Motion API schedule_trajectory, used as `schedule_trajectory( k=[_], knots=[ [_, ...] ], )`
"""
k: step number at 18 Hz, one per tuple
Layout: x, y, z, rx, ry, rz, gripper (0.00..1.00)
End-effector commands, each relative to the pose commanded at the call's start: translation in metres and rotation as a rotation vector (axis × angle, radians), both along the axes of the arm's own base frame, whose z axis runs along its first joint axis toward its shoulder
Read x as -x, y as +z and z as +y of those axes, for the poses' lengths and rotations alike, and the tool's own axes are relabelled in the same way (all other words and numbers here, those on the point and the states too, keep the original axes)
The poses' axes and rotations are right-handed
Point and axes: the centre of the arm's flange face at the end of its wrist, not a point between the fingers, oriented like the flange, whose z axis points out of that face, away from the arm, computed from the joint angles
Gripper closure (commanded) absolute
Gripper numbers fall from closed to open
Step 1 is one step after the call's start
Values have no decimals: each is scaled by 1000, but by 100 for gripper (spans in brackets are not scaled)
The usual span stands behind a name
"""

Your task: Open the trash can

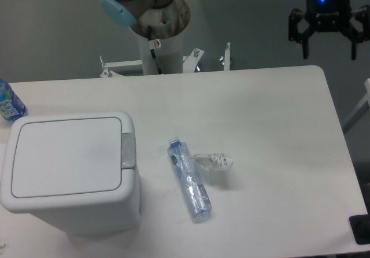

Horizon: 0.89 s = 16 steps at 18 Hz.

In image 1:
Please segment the grey robot arm base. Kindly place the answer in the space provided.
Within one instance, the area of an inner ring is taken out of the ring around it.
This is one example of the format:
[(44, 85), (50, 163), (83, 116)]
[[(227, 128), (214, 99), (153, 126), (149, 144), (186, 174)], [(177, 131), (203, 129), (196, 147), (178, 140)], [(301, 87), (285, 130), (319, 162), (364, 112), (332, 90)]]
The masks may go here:
[(184, 0), (101, 0), (101, 5), (116, 24), (149, 40), (179, 35), (191, 18)]

